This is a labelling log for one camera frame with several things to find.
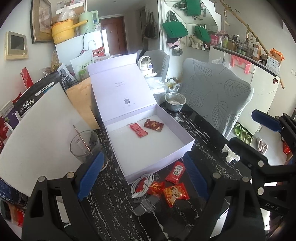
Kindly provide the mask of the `red cartoon snack packet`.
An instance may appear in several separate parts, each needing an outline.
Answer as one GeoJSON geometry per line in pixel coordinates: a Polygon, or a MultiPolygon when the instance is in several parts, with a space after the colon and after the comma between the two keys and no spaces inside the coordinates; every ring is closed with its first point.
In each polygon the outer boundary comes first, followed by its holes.
{"type": "Polygon", "coordinates": [[[189,194],[184,183],[166,187],[162,190],[165,200],[170,208],[173,207],[176,200],[189,200],[189,194]]]}

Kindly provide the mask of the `heinz ketchup packet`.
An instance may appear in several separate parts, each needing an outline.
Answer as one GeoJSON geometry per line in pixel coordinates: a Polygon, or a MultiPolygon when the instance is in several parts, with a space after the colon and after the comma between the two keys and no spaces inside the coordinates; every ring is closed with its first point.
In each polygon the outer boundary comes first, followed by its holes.
{"type": "Polygon", "coordinates": [[[166,181],[171,182],[173,184],[179,184],[180,178],[184,174],[185,171],[185,165],[181,161],[176,161],[174,164],[173,169],[168,174],[168,176],[165,178],[166,181]]]}

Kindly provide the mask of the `red gold candy packet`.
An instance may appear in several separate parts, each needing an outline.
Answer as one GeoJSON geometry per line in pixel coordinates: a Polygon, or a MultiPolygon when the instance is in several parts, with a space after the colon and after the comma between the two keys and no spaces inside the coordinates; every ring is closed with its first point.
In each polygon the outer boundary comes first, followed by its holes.
{"type": "Polygon", "coordinates": [[[154,181],[148,188],[147,194],[149,195],[158,194],[159,196],[161,196],[164,188],[165,188],[165,181],[163,182],[154,181]]]}

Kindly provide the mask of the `dark brown candy packet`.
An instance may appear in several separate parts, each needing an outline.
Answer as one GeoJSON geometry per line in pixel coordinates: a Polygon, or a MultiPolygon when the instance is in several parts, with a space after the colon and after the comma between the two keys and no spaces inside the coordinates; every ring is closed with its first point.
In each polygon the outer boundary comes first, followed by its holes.
{"type": "Polygon", "coordinates": [[[144,123],[144,127],[157,132],[161,132],[162,128],[164,127],[164,124],[155,120],[147,119],[144,123]]]}

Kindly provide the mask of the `long red sauce packet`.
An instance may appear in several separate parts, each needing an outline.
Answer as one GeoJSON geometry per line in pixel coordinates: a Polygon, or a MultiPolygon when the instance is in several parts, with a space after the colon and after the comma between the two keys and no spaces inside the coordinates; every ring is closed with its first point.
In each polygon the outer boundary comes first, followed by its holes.
{"type": "Polygon", "coordinates": [[[138,123],[133,123],[129,125],[130,128],[137,134],[139,138],[145,137],[148,135],[148,132],[143,130],[138,123]]]}

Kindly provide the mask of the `crumpled white tissue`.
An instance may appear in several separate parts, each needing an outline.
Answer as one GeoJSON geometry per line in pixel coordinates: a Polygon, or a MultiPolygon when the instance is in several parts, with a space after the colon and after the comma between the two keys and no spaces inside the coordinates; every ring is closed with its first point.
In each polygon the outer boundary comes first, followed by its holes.
{"type": "Polygon", "coordinates": [[[224,145],[224,147],[222,149],[222,153],[227,154],[227,156],[226,156],[227,163],[230,163],[232,161],[236,161],[236,162],[240,161],[240,156],[235,154],[227,144],[224,145]]]}

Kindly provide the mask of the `grey leaf pattern chair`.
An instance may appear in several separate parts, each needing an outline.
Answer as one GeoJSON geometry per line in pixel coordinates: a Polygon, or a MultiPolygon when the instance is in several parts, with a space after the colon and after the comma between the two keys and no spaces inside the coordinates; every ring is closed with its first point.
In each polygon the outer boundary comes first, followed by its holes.
{"type": "Polygon", "coordinates": [[[219,133],[227,137],[251,101],[254,88],[222,64],[187,58],[178,92],[219,133]]]}

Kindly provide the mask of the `glass cup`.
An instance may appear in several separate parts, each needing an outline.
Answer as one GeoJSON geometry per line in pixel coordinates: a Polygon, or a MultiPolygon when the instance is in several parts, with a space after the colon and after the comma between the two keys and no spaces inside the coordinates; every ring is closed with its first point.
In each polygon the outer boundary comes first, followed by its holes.
{"type": "Polygon", "coordinates": [[[109,162],[99,137],[94,131],[82,131],[77,134],[70,143],[70,152],[81,163],[93,161],[99,153],[102,153],[104,160],[101,166],[101,172],[106,169],[109,162]]]}

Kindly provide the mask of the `wooden spoon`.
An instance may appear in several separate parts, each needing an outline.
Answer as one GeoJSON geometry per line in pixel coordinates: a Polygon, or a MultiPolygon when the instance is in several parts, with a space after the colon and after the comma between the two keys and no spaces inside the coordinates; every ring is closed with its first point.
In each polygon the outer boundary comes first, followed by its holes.
{"type": "Polygon", "coordinates": [[[77,135],[79,136],[79,138],[80,138],[81,141],[83,142],[84,146],[85,146],[86,149],[88,150],[88,152],[90,152],[90,153],[92,154],[90,148],[89,148],[88,145],[86,144],[85,140],[82,138],[82,136],[81,136],[81,134],[79,133],[79,131],[78,131],[78,129],[76,128],[76,126],[73,125],[73,127],[74,127],[74,130],[76,131],[77,135]]]}

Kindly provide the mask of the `lavender gift box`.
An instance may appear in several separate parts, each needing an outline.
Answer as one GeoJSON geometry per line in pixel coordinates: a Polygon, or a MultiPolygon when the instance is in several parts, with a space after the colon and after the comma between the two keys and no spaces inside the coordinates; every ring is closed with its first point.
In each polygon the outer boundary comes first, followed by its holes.
{"type": "Polygon", "coordinates": [[[136,59],[136,54],[123,55],[87,67],[100,117],[128,184],[182,158],[195,141],[157,105],[136,59]],[[144,127],[147,119],[163,123],[162,131],[144,127]],[[148,135],[139,138],[130,128],[133,123],[148,135]]]}

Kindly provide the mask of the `white plastic bag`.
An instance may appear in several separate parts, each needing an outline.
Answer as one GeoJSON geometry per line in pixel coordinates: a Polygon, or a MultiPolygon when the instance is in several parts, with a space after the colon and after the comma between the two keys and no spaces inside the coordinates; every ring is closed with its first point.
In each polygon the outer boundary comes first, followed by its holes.
{"type": "Polygon", "coordinates": [[[163,102],[165,102],[165,95],[169,93],[169,88],[167,84],[162,81],[162,78],[152,76],[152,77],[146,78],[145,80],[157,104],[160,105],[163,102]]]}

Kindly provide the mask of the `brown paper envelope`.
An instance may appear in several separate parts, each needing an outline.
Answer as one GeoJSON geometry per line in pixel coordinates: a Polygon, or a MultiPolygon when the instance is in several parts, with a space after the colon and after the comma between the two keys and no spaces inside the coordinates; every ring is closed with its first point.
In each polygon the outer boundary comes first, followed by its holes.
{"type": "Polygon", "coordinates": [[[66,90],[67,97],[82,116],[83,120],[93,130],[100,129],[95,116],[91,110],[91,79],[86,78],[79,84],[66,90]]]}

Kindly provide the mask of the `white mini fridge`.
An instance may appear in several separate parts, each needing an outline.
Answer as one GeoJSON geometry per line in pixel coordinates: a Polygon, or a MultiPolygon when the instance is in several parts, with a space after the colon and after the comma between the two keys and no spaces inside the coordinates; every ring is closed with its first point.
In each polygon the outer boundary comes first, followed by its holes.
{"type": "Polygon", "coordinates": [[[55,45],[55,48],[59,62],[66,66],[70,66],[71,60],[89,50],[93,51],[95,59],[110,55],[107,30],[94,31],[79,35],[55,45]]]}

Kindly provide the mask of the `green electric kettle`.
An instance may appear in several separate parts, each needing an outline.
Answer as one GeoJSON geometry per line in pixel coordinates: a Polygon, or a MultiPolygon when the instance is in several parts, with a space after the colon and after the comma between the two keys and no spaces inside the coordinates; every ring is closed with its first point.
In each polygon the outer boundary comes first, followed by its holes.
{"type": "Polygon", "coordinates": [[[81,35],[94,32],[96,26],[99,24],[98,11],[85,11],[78,18],[79,22],[87,21],[87,23],[79,27],[81,35]]]}

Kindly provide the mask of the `wall intercom panel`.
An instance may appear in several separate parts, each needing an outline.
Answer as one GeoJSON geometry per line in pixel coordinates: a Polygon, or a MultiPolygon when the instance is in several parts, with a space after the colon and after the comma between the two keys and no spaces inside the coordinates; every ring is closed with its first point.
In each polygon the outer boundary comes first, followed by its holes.
{"type": "Polygon", "coordinates": [[[4,43],[4,56],[6,60],[27,59],[29,55],[26,36],[7,31],[4,43]]]}

